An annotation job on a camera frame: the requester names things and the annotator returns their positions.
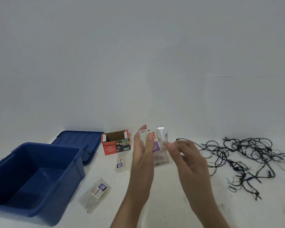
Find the black string lights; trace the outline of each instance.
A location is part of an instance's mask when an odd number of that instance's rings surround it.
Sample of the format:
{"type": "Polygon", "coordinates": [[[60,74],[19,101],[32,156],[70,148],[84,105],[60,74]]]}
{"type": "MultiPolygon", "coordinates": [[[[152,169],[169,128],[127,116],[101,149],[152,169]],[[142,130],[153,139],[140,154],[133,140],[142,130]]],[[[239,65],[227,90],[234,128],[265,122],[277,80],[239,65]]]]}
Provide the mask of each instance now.
{"type": "Polygon", "coordinates": [[[235,180],[227,179],[229,184],[228,189],[232,192],[237,192],[240,189],[246,190],[248,193],[254,195],[255,200],[262,199],[259,191],[252,186],[251,180],[256,179],[259,183],[263,178],[274,178],[276,176],[271,164],[277,164],[281,169],[285,171],[285,153],[281,153],[278,149],[272,149],[272,141],[267,138],[246,138],[239,139],[223,139],[223,145],[220,146],[216,141],[208,141],[205,144],[198,145],[195,143],[203,154],[203,151],[208,151],[209,156],[205,158],[215,158],[214,162],[208,162],[209,168],[214,168],[213,176],[217,168],[222,167],[228,163],[234,171],[237,172],[235,180]],[[242,161],[233,161],[229,158],[230,152],[237,152],[241,157],[248,158],[261,164],[261,167],[254,173],[252,173],[251,167],[244,164],[242,161]],[[267,175],[264,176],[260,172],[264,168],[268,169],[267,175]]]}

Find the forearm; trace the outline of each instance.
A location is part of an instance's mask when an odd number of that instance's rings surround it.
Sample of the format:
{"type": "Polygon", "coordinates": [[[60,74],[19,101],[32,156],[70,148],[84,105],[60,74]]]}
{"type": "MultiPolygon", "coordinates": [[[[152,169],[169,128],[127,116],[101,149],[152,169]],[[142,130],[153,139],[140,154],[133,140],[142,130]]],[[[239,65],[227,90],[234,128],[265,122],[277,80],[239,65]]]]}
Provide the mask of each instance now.
{"type": "Polygon", "coordinates": [[[120,208],[112,222],[110,228],[135,228],[142,211],[143,205],[135,203],[131,197],[126,194],[120,208]]]}
{"type": "Polygon", "coordinates": [[[215,202],[205,205],[196,215],[204,228],[230,228],[215,202]]]}

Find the white wall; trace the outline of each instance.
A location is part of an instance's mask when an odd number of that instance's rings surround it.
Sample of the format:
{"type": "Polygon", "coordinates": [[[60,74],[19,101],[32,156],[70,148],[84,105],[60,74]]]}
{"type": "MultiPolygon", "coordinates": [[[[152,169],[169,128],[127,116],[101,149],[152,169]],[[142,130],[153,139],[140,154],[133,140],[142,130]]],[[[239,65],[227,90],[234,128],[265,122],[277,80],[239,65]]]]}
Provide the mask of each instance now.
{"type": "Polygon", "coordinates": [[[144,123],[285,136],[285,0],[0,0],[0,158],[144,123]]]}

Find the purple label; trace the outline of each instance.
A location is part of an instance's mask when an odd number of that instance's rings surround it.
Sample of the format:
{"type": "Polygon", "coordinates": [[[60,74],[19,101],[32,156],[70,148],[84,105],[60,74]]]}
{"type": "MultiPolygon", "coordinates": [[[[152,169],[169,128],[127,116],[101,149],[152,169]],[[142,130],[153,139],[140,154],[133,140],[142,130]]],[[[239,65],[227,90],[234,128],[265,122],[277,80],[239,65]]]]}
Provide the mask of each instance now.
{"type": "Polygon", "coordinates": [[[102,183],[98,186],[99,189],[101,189],[102,191],[105,191],[107,189],[107,187],[102,183]]]}
{"type": "Polygon", "coordinates": [[[117,164],[117,169],[122,167],[122,162],[117,164]]]}
{"type": "Polygon", "coordinates": [[[153,152],[159,151],[159,150],[160,150],[160,145],[158,144],[158,142],[154,142],[154,149],[153,149],[153,152]]]}

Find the person's left hand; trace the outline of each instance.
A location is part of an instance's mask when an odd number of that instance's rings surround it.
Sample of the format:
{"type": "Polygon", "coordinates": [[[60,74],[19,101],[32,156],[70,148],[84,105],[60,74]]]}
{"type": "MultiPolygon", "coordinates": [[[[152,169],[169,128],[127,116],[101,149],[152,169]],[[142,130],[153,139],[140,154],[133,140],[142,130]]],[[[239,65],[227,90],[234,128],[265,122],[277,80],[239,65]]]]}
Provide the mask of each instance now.
{"type": "Polygon", "coordinates": [[[138,132],[134,136],[134,149],[131,167],[130,182],[126,197],[135,202],[141,208],[147,202],[150,195],[150,188],[154,177],[153,164],[154,136],[149,133],[145,149],[140,145],[138,132]]]}

